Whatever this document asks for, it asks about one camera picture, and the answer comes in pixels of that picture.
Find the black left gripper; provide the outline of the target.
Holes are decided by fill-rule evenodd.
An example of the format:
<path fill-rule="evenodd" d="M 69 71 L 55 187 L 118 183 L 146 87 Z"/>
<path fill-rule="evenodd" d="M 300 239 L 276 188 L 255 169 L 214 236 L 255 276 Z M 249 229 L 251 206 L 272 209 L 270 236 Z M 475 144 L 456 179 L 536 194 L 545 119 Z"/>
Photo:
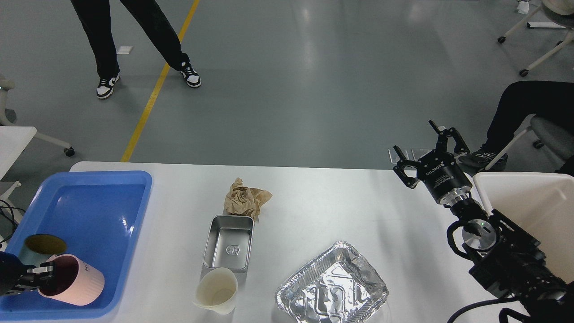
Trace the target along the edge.
<path fill-rule="evenodd" d="M 51 278 L 55 274 L 55 262 L 42 262 L 39 266 L 25 265 L 17 256 L 0 252 L 0 296 L 51 288 L 56 284 L 55 279 L 20 279 L 24 274 L 37 278 Z"/>

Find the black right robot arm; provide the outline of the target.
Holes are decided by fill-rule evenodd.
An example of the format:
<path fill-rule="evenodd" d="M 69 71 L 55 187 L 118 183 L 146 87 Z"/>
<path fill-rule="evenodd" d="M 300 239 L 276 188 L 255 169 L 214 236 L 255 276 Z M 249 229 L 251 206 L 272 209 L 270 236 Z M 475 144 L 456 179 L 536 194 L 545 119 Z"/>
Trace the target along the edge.
<path fill-rule="evenodd" d="M 451 250 L 473 262 L 469 274 L 494 299 L 462 307 L 448 321 L 455 322 L 469 310 L 498 303 L 519 302 L 526 313 L 504 307 L 500 323 L 571 323 L 574 318 L 573 284 L 547 268 L 540 242 L 498 210 L 487 213 L 472 198 L 472 183 L 456 157 L 469 152 L 459 131 L 430 126 L 437 134 L 436 147 L 417 160 L 408 159 L 398 146 L 393 171 L 411 189 L 425 184 L 433 200 L 449 209 L 457 220 L 447 228 Z"/>

